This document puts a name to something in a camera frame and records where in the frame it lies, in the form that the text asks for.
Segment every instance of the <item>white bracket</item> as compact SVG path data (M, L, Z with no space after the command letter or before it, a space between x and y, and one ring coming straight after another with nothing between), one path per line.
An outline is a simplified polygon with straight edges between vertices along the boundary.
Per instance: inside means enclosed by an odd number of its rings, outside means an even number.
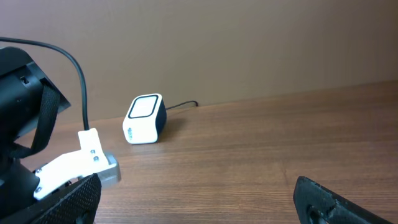
M93 173L98 173L102 183L109 183L109 178L120 181L119 165L113 156L110 156L112 162L105 156L97 130L79 131L78 135L80 150L62 154L36 171L40 182L33 197L37 200L42 200L71 179L80 179Z

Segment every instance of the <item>beige wall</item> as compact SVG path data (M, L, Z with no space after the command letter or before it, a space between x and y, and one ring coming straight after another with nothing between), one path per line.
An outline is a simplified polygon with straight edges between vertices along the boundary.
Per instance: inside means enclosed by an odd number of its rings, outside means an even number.
M0 35L74 55L102 119L146 93L207 105L397 78L397 12L397 0L2 0ZM61 123L80 121L70 62L23 48L71 101Z

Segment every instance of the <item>small speaker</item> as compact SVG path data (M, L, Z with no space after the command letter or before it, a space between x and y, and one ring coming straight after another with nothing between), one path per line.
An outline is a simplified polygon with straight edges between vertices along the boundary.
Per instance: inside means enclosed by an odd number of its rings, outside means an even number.
M149 94L136 97L123 121L124 137L130 144L154 143L166 124L163 97Z

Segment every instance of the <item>wood grain surface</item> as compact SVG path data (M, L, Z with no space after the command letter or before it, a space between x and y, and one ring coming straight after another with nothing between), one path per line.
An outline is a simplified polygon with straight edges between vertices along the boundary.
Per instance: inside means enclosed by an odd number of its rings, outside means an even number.
M122 121L91 123L123 178L96 223L298 223L300 175L398 222L398 82L170 110L155 144L129 145ZM81 128L57 126L24 164L79 149Z

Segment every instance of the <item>black strap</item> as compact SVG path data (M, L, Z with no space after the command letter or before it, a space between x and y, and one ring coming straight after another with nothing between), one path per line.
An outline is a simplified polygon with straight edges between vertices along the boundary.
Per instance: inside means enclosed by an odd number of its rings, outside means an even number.
M21 146L11 142L8 145L9 157L23 159L40 152L47 147L51 133L57 120L58 107L60 104L60 94L51 87L43 84L43 95L40 104L39 119L32 147Z

